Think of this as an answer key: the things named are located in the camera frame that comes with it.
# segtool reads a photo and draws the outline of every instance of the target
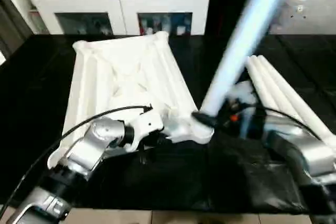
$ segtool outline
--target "glass cabinet door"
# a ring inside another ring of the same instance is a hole
[[[64,34],[113,35],[107,13],[55,13]]]
[[[125,35],[119,0],[34,0],[50,34]]]
[[[190,35],[192,13],[138,13],[140,35],[166,31],[171,35]]]

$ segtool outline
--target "white cylindrical tube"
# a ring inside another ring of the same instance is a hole
[[[292,88],[292,86],[282,77],[282,75],[268,62],[264,56],[258,57],[259,62],[269,72],[276,81],[279,88],[282,89],[287,99],[293,105],[300,117],[326,144],[336,146],[336,137],[331,133],[328,127],[321,121],[315,112],[306,104],[301,96]]]
[[[201,111],[216,116],[247,57],[259,44],[281,0],[248,0],[203,101]]]
[[[258,72],[256,66],[254,66],[253,62],[251,61],[251,57],[249,57],[247,60],[246,68],[248,71],[248,75],[250,76],[252,83],[261,99],[262,104],[266,107],[278,110],[279,108],[274,98],[268,92],[260,73]]]
[[[268,73],[263,64],[261,64],[258,58],[256,56],[252,56],[250,60],[257,68],[257,71],[260,73],[268,92],[272,94],[272,97],[274,98],[279,110],[293,116],[295,119],[303,123],[303,120],[299,116],[298,112],[294,109],[285,94],[278,87],[277,83],[272,79],[271,75]]]

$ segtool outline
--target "white plastic tray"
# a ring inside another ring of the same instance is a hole
[[[213,131],[204,130],[191,118],[197,110],[168,45],[168,33],[103,41],[78,41],[64,132],[81,121],[130,105],[152,105],[173,142],[207,143]],[[134,119],[143,111],[111,114],[112,119]],[[65,138],[48,160],[56,165],[69,146],[82,137],[88,125]]]

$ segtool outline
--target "black table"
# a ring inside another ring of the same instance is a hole
[[[0,67],[0,203],[61,135],[76,56],[71,45],[98,39],[107,38],[32,36]],[[200,106],[224,43],[193,36],[173,37],[170,45]],[[265,55],[336,132],[336,36],[266,36],[256,54]],[[188,141],[151,149],[147,156],[147,165],[139,163],[137,153],[106,161],[77,207],[306,212],[286,165],[258,141],[242,143],[218,133],[208,145]],[[38,181],[45,160],[27,178],[14,206]]]

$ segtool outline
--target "black cable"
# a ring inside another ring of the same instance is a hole
[[[283,115],[283,116],[291,119],[293,122],[295,122],[296,124],[298,124],[302,128],[304,128],[306,131],[310,132],[318,140],[321,140],[321,138],[310,127],[306,126],[304,123],[301,123],[299,120],[297,120],[293,116],[291,116],[291,115],[289,115],[289,114],[287,114],[285,112],[281,112],[279,110],[275,110],[275,109],[272,109],[272,108],[269,108],[269,107],[265,107],[265,106],[262,106],[262,105],[251,105],[251,104],[247,104],[247,103],[242,103],[242,104],[240,104],[240,108],[237,111],[235,111],[234,114],[231,114],[229,116],[236,115],[236,114],[244,111],[247,108],[256,108],[257,110],[273,111],[275,113]],[[203,123],[203,124],[205,124],[207,126],[213,127],[214,129],[219,129],[219,130],[224,130],[225,129],[225,128],[223,128],[223,123],[219,122],[218,119],[215,118],[215,117],[209,116],[207,114],[203,114],[202,112],[198,112],[198,111],[197,112],[193,112],[192,116],[195,117],[201,123]]]
[[[79,124],[77,124],[76,126],[72,127],[70,130],[68,130],[63,136],[61,136],[61,138],[59,138],[58,140],[56,140],[50,147],[48,147],[29,167],[29,169],[26,171],[26,173],[22,176],[22,178],[20,179],[19,183],[17,184],[17,186],[15,187],[15,189],[13,190],[13,192],[11,193],[11,195],[9,196],[9,198],[7,199],[6,203],[4,203],[4,205],[1,208],[0,211],[0,220],[2,219],[6,209],[8,208],[9,204],[11,203],[12,199],[14,198],[14,196],[16,195],[16,192],[18,191],[18,189],[20,188],[21,184],[23,183],[23,181],[26,179],[26,177],[28,176],[28,174],[33,170],[33,168],[37,165],[37,163],[45,156],[47,155],[52,149],[54,149],[64,138],[66,138],[68,135],[70,135],[72,132],[74,132],[76,129],[78,129],[79,127],[83,126],[84,124],[89,123],[90,121],[97,119],[101,116],[107,115],[107,114],[111,114],[114,112],[118,112],[118,111],[122,111],[122,110],[130,110],[130,109],[150,109],[150,107],[148,106],[140,106],[140,105],[136,105],[136,106],[127,106],[127,107],[122,107],[122,108],[117,108],[117,109],[113,109],[113,110],[107,110],[105,112],[102,112],[100,114],[94,115],[82,122],[80,122]]]
[[[316,137],[318,140],[321,140],[321,138],[308,126],[306,126],[304,123],[301,123],[299,120],[297,120],[296,118],[294,118],[293,116],[285,113],[285,112],[281,112],[279,110],[275,110],[269,107],[265,107],[265,106],[259,106],[259,105],[250,105],[250,108],[256,108],[257,110],[266,110],[266,111],[273,111],[275,113],[278,113],[280,115],[283,115],[289,119],[291,119],[292,121],[294,121],[296,124],[300,125],[302,128],[304,128],[306,131],[310,132],[310,134],[312,134],[314,137]]]

